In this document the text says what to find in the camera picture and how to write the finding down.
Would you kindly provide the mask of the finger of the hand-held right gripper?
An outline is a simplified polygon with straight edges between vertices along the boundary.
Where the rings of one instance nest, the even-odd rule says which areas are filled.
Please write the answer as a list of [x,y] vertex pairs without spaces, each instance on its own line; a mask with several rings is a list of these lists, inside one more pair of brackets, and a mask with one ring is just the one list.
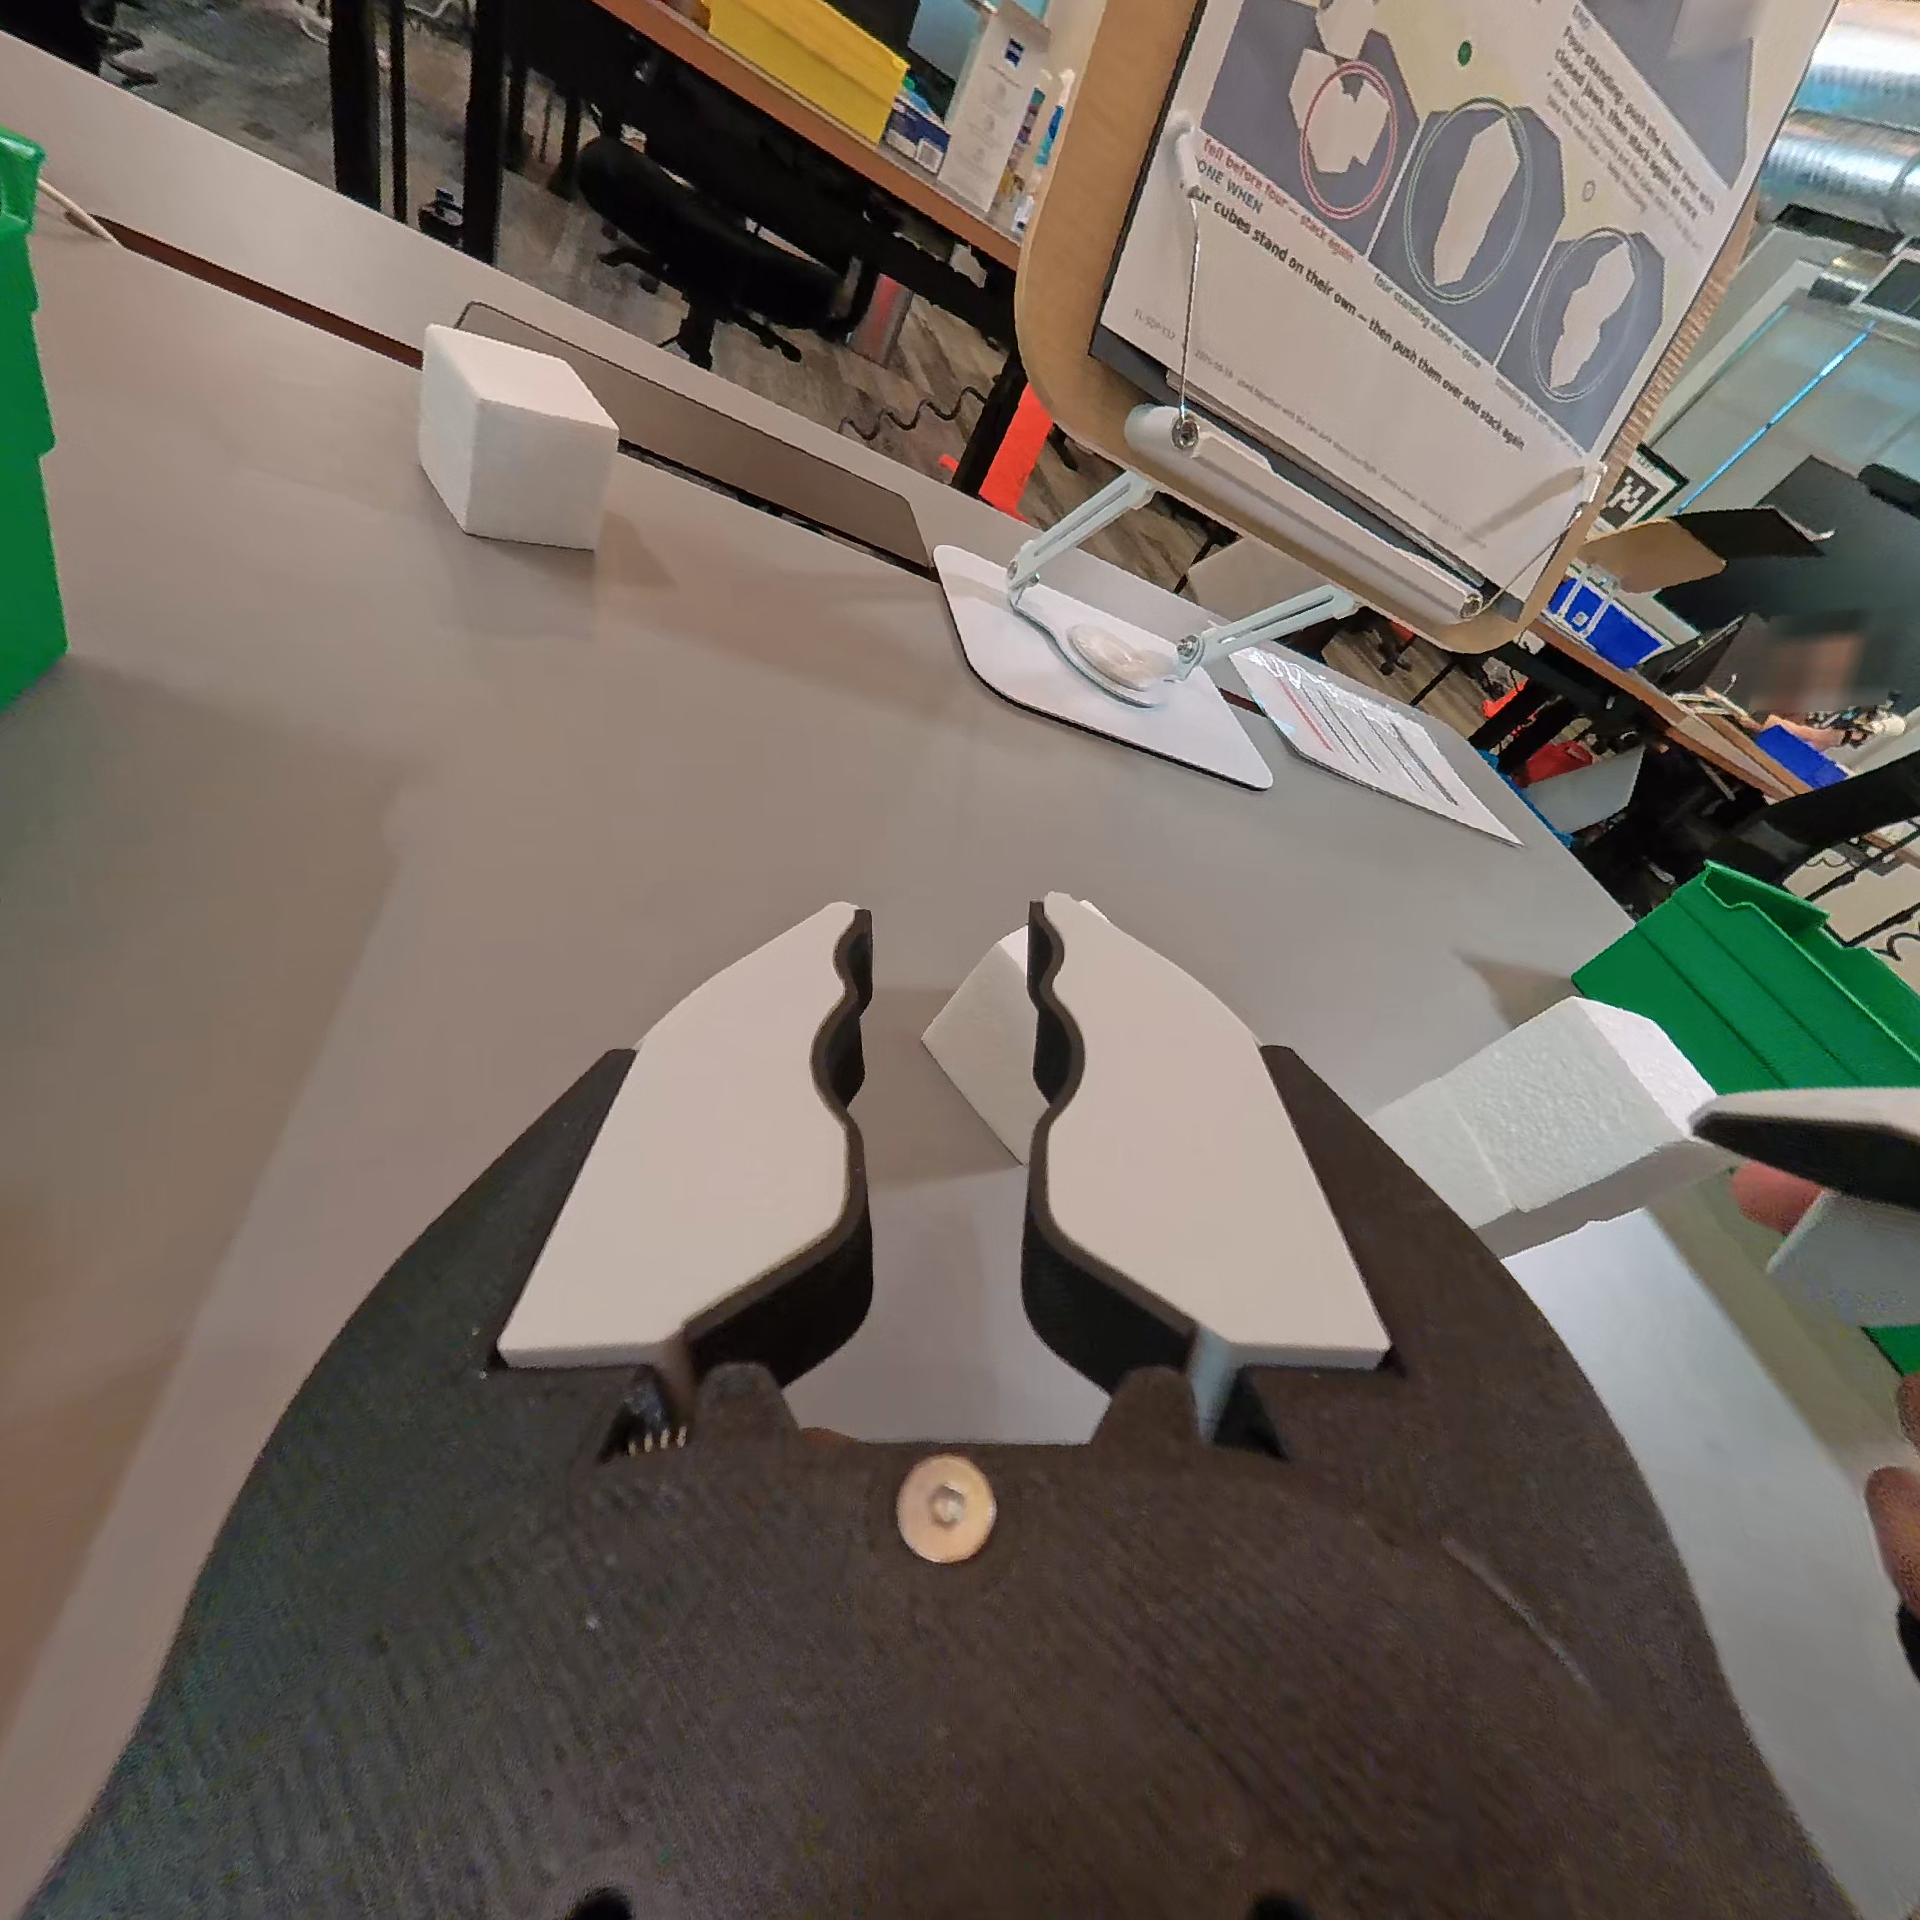
[[1717,1096],[1694,1139],[1821,1191],[1918,1204],[1918,1089],[1773,1089]]
[[1918,1325],[1918,1213],[1823,1191],[1767,1273],[1853,1329]]

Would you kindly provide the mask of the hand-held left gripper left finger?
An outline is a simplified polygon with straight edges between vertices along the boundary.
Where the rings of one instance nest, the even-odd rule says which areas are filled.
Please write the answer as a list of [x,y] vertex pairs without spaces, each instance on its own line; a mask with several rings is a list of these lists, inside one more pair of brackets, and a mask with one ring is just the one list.
[[719,1368],[792,1386],[872,1306],[852,1100],[872,915],[832,901],[637,1042],[496,1343],[519,1371],[649,1369],[688,1419]]

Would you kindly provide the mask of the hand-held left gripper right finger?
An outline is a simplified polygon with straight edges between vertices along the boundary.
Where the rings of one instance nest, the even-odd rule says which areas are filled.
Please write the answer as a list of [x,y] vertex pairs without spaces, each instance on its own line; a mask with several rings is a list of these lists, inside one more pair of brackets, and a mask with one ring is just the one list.
[[1254,1031],[1083,901],[1035,901],[1023,1317],[1109,1397],[1181,1378],[1219,1429],[1260,1369],[1371,1373],[1389,1333]]

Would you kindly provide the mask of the white foam cube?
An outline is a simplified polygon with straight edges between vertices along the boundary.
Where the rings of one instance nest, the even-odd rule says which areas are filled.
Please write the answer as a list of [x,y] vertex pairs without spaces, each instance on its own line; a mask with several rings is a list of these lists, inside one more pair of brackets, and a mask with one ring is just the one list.
[[566,362],[423,332],[417,463],[468,537],[592,554],[617,448],[617,423]]
[[1508,1259],[1733,1168],[1689,1128],[1712,1096],[1655,1021],[1560,999],[1368,1122]]
[[1025,988],[1025,927],[981,956],[920,1039],[1021,1168],[1047,1108],[1033,1076],[1037,1039],[1039,1017]]

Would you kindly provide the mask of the grey desk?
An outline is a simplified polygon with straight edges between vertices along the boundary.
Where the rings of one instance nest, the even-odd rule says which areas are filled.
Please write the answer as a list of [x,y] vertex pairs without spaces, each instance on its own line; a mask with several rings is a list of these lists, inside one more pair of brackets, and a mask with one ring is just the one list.
[[876,1296],[792,1395],[877,1442],[1077,1442],[1021,1176],[923,1049],[1067,891],[1371,1114],[1625,917],[1301,765],[1244,791],[1017,712],[936,583],[622,458],[592,555],[470,539],[413,349],[491,307],[701,426],[1020,531],[4,40],[4,127],[105,225],[31,239],[69,651],[4,712],[4,1915],[153,1688],[254,1456],[397,1256],[605,1049],[830,901],[876,921]]

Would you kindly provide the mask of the person's right hand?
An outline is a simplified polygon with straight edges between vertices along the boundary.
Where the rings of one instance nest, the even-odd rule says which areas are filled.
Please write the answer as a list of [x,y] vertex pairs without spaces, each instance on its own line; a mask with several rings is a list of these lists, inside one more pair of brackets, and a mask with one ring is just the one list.
[[[1741,1216],[1781,1236],[1801,1231],[1808,1216],[1825,1220],[1836,1208],[1877,1210],[1845,1193],[1814,1187],[1787,1170],[1743,1162],[1733,1176],[1733,1197]],[[1867,1520],[1878,1559],[1899,1601],[1899,1627],[1908,1666],[1915,1668],[1918,1635],[1918,1477],[1915,1467],[1878,1467],[1863,1488]]]

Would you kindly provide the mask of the green plastic bin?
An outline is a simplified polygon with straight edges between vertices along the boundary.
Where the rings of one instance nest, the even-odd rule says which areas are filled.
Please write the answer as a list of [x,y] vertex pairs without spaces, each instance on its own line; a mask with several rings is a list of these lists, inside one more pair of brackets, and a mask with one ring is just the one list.
[[[1801,896],[1710,865],[1572,975],[1588,1001],[1652,1019],[1717,1098],[1773,1089],[1918,1089],[1918,999],[1839,945]],[[1913,1329],[1864,1329],[1915,1376]]]
[[1,130],[1,706],[67,649],[40,465],[56,444],[40,376],[30,240],[44,148]]

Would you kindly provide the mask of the white document stand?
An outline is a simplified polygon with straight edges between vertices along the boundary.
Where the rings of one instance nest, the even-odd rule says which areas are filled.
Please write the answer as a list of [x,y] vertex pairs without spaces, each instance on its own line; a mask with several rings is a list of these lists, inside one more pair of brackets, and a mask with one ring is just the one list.
[[[1337,473],[1310,453],[1295,426],[1260,423],[1222,394],[1192,392],[1198,308],[1207,288],[1207,236],[1239,205],[1221,188],[1233,175],[1209,171],[1209,139],[1191,113],[1174,113],[1158,133],[1142,176],[1171,183],[1189,232],[1184,321],[1172,368],[1119,373],[1087,349],[1069,353],[1077,323],[1097,325],[1101,297],[1083,261],[1091,239],[1067,227],[1105,209],[1083,167],[1069,167],[1035,210],[1014,282],[1014,353],[1025,385],[1059,402],[1065,426],[1091,427],[1092,448],[1119,463],[1117,475],[1087,504],[1031,535],[988,589],[982,618],[971,618],[945,583],[949,611],[965,642],[988,637],[988,683],[1033,714],[1061,719],[1142,752],[1230,777],[1189,740],[1171,748],[1172,723],[1192,723],[1204,671],[1344,618],[1360,607],[1412,615],[1421,633],[1443,633],[1486,618],[1510,586],[1492,586],[1446,546],[1411,531],[1389,511],[1377,480]],[[1239,620],[1191,631],[1180,641],[1148,633],[1069,596],[1043,588],[1043,569],[1095,532],[1157,496],[1177,496],[1254,541],[1303,560],[1318,579]]]

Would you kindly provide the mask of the blue crate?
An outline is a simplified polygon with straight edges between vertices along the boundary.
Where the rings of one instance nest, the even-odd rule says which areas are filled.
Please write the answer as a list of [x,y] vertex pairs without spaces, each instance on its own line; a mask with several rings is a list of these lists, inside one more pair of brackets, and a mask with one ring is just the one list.
[[1640,615],[1580,573],[1569,573],[1557,586],[1545,607],[1545,618],[1557,631],[1620,671],[1639,671],[1646,660],[1670,649],[1669,637],[1659,635]]

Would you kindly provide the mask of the orange floor marker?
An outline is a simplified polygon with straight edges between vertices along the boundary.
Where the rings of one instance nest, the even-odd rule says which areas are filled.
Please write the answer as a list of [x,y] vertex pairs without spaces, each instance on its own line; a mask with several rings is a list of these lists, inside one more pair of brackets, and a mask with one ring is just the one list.
[[1003,431],[999,448],[977,485],[977,499],[1017,521],[1023,519],[1023,491],[1039,465],[1043,451],[1055,440],[1055,423],[1039,396],[1029,386],[1011,423]]

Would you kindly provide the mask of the wooden backing board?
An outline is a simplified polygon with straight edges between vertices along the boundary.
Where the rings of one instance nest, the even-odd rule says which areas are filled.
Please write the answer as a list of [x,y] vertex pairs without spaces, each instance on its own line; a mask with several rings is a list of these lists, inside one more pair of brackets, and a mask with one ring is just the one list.
[[1464,651],[1545,611],[1836,5],[1105,5],[1023,240],[1055,423]]

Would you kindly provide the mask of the printed instruction sheet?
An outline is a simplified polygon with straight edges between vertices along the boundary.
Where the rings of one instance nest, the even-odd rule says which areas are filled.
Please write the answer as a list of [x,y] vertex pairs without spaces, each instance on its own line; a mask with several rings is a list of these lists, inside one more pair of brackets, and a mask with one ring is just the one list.
[[1836,5],[1201,5],[1091,353],[1525,596],[1735,236]]

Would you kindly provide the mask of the white carton box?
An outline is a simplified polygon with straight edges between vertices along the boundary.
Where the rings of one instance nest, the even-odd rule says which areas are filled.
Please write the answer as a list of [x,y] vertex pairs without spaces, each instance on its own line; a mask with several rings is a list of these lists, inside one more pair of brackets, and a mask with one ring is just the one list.
[[1049,26],[1020,2],[999,2],[976,28],[944,117],[949,147],[940,183],[945,195],[976,216],[992,212],[1025,113],[1049,85]]

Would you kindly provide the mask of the yellow plastic bin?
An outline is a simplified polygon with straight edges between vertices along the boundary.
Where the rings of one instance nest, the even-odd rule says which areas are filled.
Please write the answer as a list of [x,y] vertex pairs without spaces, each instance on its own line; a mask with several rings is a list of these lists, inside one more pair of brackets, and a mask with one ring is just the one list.
[[880,143],[904,59],[828,2],[709,2],[709,34],[835,124]]

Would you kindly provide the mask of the silver ventilation duct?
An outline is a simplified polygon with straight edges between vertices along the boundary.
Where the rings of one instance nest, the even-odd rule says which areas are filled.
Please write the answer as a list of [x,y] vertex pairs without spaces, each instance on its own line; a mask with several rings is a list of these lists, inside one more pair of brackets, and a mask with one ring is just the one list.
[[1856,119],[1789,113],[1760,167],[1760,218],[1789,209],[1918,233],[1918,133]]

